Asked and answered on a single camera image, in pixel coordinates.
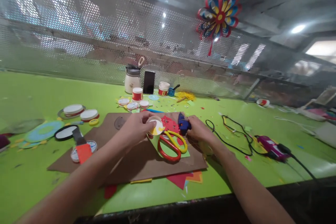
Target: scissors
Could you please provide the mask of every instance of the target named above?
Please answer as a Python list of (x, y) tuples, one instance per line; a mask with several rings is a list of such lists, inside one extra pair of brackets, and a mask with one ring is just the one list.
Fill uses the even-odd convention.
[[(159, 139), (159, 141), (157, 143), (157, 149), (158, 149), (159, 153), (162, 155), (163, 158), (165, 158), (165, 159), (167, 159), (168, 161), (171, 161), (171, 162), (177, 162), (177, 161), (179, 161), (181, 159), (181, 154), (184, 154), (184, 153), (187, 152), (187, 150), (188, 150), (187, 143), (184, 140), (184, 138), (180, 134), (178, 134), (178, 133), (175, 133), (175, 132), (169, 131), (169, 130), (165, 131), (164, 133), (165, 133), (165, 135), (168, 137), (168, 139), (170, 141), (167, 140), (163, 135), (160, 135), (160, 139)], [(183, 149), (181, 149), (181, 147), (172, 138), (172, 136), (170, 134), (172, 134), (172, 135), (174, 135), (174, 136), (176, 136), (176, 137), (178, 137), (178, 138), (181, 139), (181, 141), (183, 142), (183, 145), (184, 145)], [(177, 157), (171, 157), (171, 156), (168, 156), (166, 153), (164, 153), (164, 151), (161, 148), (161, 144), (160, 144), (161, 140), (163, 142), (165, 142), (177, 154)]]

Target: smartphone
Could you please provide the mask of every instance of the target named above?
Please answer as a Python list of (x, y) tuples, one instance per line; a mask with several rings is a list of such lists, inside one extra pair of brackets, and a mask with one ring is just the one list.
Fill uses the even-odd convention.
[(145, 77), (143, 80), (143, 93), (152, 95), (154, 93), (154, 80), (155, 73), (145, 71)]

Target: ceiling light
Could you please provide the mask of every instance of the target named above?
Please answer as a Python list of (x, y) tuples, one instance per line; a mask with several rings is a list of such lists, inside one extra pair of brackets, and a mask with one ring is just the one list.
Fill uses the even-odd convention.
[(299, 26), (296, 26), (293, 30), (292, 30), (292, 33), (299, 33), (301, 32), (304, 28), (306, 27), (306, 25), (304, 24), (301, 24)]

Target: brown cardboard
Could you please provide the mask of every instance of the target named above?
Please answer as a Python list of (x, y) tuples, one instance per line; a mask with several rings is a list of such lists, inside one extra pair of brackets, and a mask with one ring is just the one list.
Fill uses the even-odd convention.
[[(175, 113), (156, 113), (159, 117), (166, 115), (177, 122), (178, 112)], [(100, 127), (91, 129), (84, 137), (87, 141), (94, 140), (98, 145), (98, 149), (103, 147), (116, 133), (114, 121), (118, 117), (127, 119), (130, 113), (109, 113), (106, 115), (104, 122)], [(167, 163), (156, 152), (153, 145), (144, 139), (134, 146), (114, 167), (110, 176), (106, 180), (106, 184), (120, 184), (130, 181), (149, 179), (154, 177), (168, 176), (175, 173), (190, 172), (193, 170), (205, 169), (207, 164), (198, 150), (193, 145), (188, 144), (190, 157), (182, 158), (178, 163)], [(55, 170), (65, 173), (71, 173), (79, 164), (71, 160), (69, 149), (58, 160), (56, 160), (48, 170)]]

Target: blue glue gun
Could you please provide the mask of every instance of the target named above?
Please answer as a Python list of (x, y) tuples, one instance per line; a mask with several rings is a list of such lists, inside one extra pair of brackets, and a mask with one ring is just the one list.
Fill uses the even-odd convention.
[(191, 130), (191, 124), (185, 119), (184, 115), (181, 112), (178, 115), (177, 124), (180, 128), (182, 135), (186, 135), (187, 130)]

